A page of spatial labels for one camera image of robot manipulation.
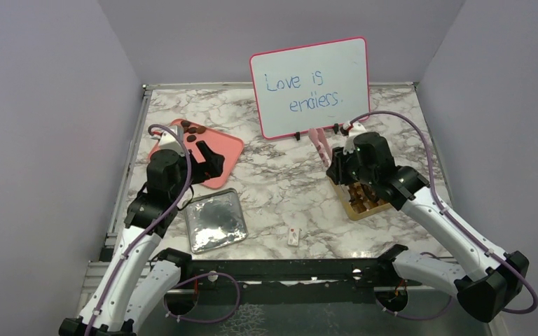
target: marble tabletop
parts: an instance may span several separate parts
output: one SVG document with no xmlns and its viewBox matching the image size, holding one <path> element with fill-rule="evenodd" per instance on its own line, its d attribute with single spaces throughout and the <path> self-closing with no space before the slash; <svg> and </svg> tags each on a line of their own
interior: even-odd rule
<svg viewBox="0 0 538 336">
<path fill-rule="evenodd" d="M 370 94 L 373 110 L 400 112 L 427 131 L 413 87 L 371 88 Z M 302 136 L 300 141 L 293 137 L 267 141 L 261 136 L 251 88 L 154 90 L 132 170 L 127 204 L 146 181 L 148 155 L 155 145 L 147 134 L 147 126 L 167 125 L 177 118 L 237 136 L 245 143 L 222 189 L 234 188 L 238 192 L 248 237 L 230 246 L 193 255 L 193 258 L 374 258 L 395 243 L 407 245 L 416 252 L 447 255 L 423 227 L 394 209 L 355 222 L 349 220 L 307 136 Z M 425 152 L 410 125 L 388 115 L 370 117 L 364 125 L 387 138 L 398 165 L 410 165 L 427 176 Z M 327 132 L 327 138 L 331 146 L 342 146 L 345 142 L 343 136 L 332 131 Z M 437 190 L 441 198 L 448 201 L 438 160 L 434 158 L 434 161 Z M 195 196 L 216 191 L 195 186 Z M 287 245 L 289 228 L 301 230 L 296 247 Z M 176 217 L 154 253 L 167 247 L 191 252 L 182 214 Z"/>
</svg>

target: table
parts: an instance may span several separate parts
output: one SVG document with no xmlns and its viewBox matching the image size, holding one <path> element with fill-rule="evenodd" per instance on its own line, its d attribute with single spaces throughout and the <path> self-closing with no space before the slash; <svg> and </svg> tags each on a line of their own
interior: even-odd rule
<svg viewBox="0 0 538 336">
<path fill-rule="evenodd" d="M 372 87 L 370 93 L 372 110 L 400 112 L 427 131 L 412 86 Z M 356 222 L 349 220 L 307 136 L 302 136 L 300 141 L 293 137 L 267 141 L 261 136 L 252 88 L 154 90 L 125 207 L 146 181 L 148 156 L 155 144 L 147 126 L 168 125 L 177 118 L 232 134 L 245 143 L 239 162 L 222 189 L 238 191 L 248 237 L 230 246 L 193 255 L 194 259 L 375 258 L 395 243 L 417 252 L 448 255 L 423 227 L 394 209 Z M 427 176 L 425 152 L 410 125 L 388 115 L 370 117 L 364 125 L 387 138 L 398 165 L 412 166 Z M 345 142 L 340 134 L 326 133 L 331 146 L 342 146 Z M 434 162 L 437 190 L 448 202 L 436 157 Z M 215 191 L 195 186 L 196 197 Z M 301 229 L 297 247 L 287 245 L 289 228 Z M 154 253 L 167 247 L 190 252 L 181 214 Z"/>
</svg>

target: pink border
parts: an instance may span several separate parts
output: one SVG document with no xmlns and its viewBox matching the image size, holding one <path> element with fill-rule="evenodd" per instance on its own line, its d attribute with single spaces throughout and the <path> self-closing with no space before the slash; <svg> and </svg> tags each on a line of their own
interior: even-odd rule
<svg viewBox="0 0 538 336">
<path fill-rule="evenodd" d="M 281 139 L 281 138 L 285 138 L 285 137 L 291 137 L 291 136 L 294 135 L 294 133 L 278 135 L 278 136 L 274 136 L 272 138 L 268 138 L 268 137 L 265 136 L 265 132 L 263 131 L 263 119 L 261 119 L 261 109 L 258 107 L 258 97 L 256 96 L 256 86 L 255 86 L 255 83 L 254 83 L 254 76 L 253 76 L 253 73 L 252 73 L 252 59 L 253 59 L 253 57 L 260 56 L 260 55 L 265 55 L 265 54 L 278 53 L 278 52 L 282 52 L 282 51 L 306 48 L 306 47 L 314 47 L 314 46 L 320 46 L 320 45 L 322 46 L 324 44 L 337 43 L 337 42 L 356 40 L 356 39 L 364 40 L 364 45 L 365 45 L 365 48 L 366 48 L 366 86 L 368 87 L 368 111 L 370 111 L 370 84 L 369 84 L 369 81 L 368 81 L 368 74 L 369 74 L 369 71 L 368 71 L 368 41 L 366 41 L 366 39 L 363 36 L 355 36 L 355 37 L 349 37 L 349 38 L 344 38 L 344 39 L 342 38 L 341 40 L 320 42 L 320 43 L 308 44 L 308 45 L 302 45 L 302 46 L 300 45 L 298 47 L 284 48 L 284 49 L 278 49 L 278 50 L 273 50 L 273 51 L 265 51 L 265 52 L 262 52 L 262 53 L 261 52 L 256 53 L 256 54 L 252 55 L 249 58 L 249 67 L 250 67 L 250 70 L 251 70 L 251 77 L 252 77 L 252 87 L 253 87 L 253 90 L 254 90 L 254 100 L 256 102 L 256 110 L 258 112 L 258 122 L 261 125 L 261 134 L 263 135 L 263 138 L 265 138 L 267 140 L 275 140 L 275 139 Z M 330 128 L 330 127 L 333 127 L 333 125 L 324 126 L 322 128 L 326 129 L 326 128 Z M 305 133 L 308 133 L 308 131 L 306 130 L 306 131 L 300 132 L 300 134 L 305 134 Z"/>
</svg>

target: whiteboard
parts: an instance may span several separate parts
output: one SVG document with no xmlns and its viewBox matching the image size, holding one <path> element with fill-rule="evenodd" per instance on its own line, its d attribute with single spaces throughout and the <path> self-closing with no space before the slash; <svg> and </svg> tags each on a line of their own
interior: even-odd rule
<svg viewBox="0 0 538 336">
<path fill-rule="evenodd" d="M 333 127 L 369 111 L 363 37 L 255 54 L 250 68 L 266 139 Z"/>
</svg>

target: pink tray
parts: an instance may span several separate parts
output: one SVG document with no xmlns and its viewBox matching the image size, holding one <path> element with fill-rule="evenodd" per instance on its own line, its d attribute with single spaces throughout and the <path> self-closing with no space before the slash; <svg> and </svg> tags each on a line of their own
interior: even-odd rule
<svg viewBox="0 0 538 336">
<path fill-rule="evenodd" d="M 183 120 L 184 119 L 176 119 L 170 124 L 180 126 L 180 122 Z M 199 126 L 199 124 L 191 121 L 191 127 Z M 203 158 L 203 155 L 201 155 L 199 148 L 197 148 L 197 146 L 195 145 L 197 141 L 202 140 L 205 141 L 205 143 L 209 146 L 209 148 L 211 148 L 212 151 L 218 154 L 222 154 L 225 157 L 225 160 L 223 161 L 223 173 L 221 174 L 221 176 L 212 178 L 205 181 L 204 183 L 201 183 L 211 189 L 221 188 L 224 184 L 226 184 L 226 181 L 228 180 L 232 169 L 234 169 L 234 166 L 236 165 L 236 162 L 238 161 L 238 158 L 240 157 L 240 154 L 244 149 L 244 142 L 242 142 L 242 140 L 235 136 L 231 136 L 211 128 L 207 128 L 207 130 L 203 134 L 194 134 L 197 137 L 197 140 L 193 142 L 187 142 L 186 137 L 188 137 L 189 135 L 190 134 L 188 133 L 184 134 L 184 144 L 187 149 L 191 150 L 197 162 L 203 162 L 205 160 Z M 156 144 L 151 149 L 151 152 L 149 152 L 149 156 L 151 157 L 151 155 L 157 150 L 158 144 Z"/>
</svg>

